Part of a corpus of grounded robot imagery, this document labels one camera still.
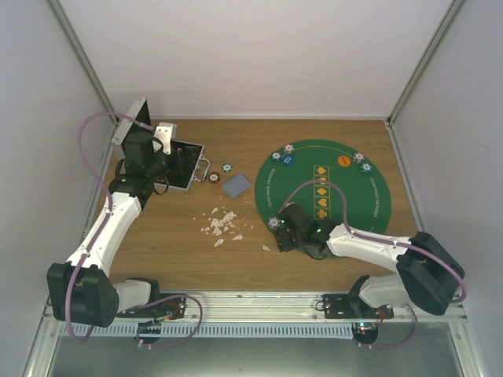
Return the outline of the green fifty chip stack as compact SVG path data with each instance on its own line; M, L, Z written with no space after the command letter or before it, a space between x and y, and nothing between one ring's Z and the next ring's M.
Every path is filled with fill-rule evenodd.
M222 171L225 173L229 173L232 169L233 169L233 167L229 163L225 163L222 165Z

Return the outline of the blue small blind button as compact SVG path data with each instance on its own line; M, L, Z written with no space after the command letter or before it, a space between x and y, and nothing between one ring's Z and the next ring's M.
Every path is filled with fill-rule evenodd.
M281 162L283 165L289 167L295 163L295 158L292 155L284 155L281 157Z

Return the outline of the orange big blind button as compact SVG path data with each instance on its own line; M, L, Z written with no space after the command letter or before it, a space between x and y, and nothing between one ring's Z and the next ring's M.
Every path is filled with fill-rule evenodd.
M352 160L348 156L339 156L337 159L337 163L341 167L349 167L351 165L351 162L352 162Z

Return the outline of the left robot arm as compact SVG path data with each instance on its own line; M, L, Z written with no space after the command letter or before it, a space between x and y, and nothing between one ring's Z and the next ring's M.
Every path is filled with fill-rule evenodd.
M123 142L124 157L106 185L105 204L90 231L65 263L50 266L46 279L53 315L65 322L109 326L118 313L136 309L154 317L162 307L155 280L130 278L112 284L109 273L127 230L144 210L155 183L166 180L179 162L172 147L174 127L163 123L153 133L133 132Z

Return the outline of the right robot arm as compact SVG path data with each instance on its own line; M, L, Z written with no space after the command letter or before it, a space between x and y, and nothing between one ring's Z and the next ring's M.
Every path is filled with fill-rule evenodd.
M290 203L267 222L281 252L299 250L307 256L353 258L390 271L388 276L364 275L347 293L355 317L375 309L412 303L426 313L442 316L461 286L464 270L427 232L393 237L351 228L344 222L309 217Z

